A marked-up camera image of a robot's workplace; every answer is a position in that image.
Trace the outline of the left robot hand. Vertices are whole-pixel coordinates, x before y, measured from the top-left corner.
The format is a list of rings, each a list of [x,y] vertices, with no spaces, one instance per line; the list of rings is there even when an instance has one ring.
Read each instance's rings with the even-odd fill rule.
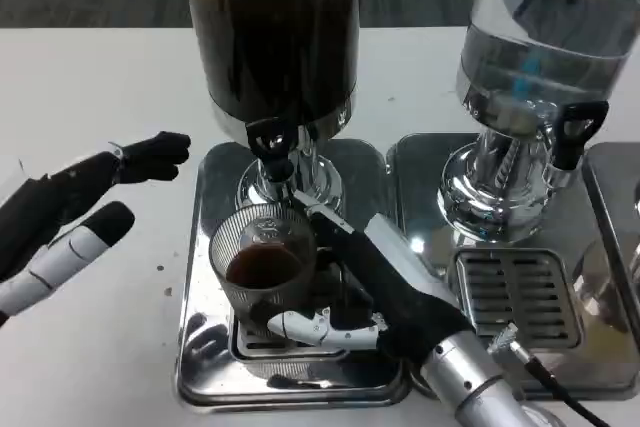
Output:
[[[114,186],[172,181],[189,158],[186,134],[156,136],[33,178],[19,168],[1,187],[1,320],[45,300],[131,230],[122,202],[95,204]]]

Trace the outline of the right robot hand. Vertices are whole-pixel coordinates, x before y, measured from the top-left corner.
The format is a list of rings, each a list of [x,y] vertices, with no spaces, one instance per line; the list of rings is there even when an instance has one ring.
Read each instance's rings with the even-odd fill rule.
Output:
[[[333,327],[329,308],[311,318],[299,311],[280,310],[266,322],[269,331],[312,346],[385,350],[421,364],[447,338],[474,330],[446,283],[431,275],[386,216],[375,214],[359,231],[300,190],[293,193],[292,204],[304,211],[316,238],[371,297],[383,322],[340,330]]]

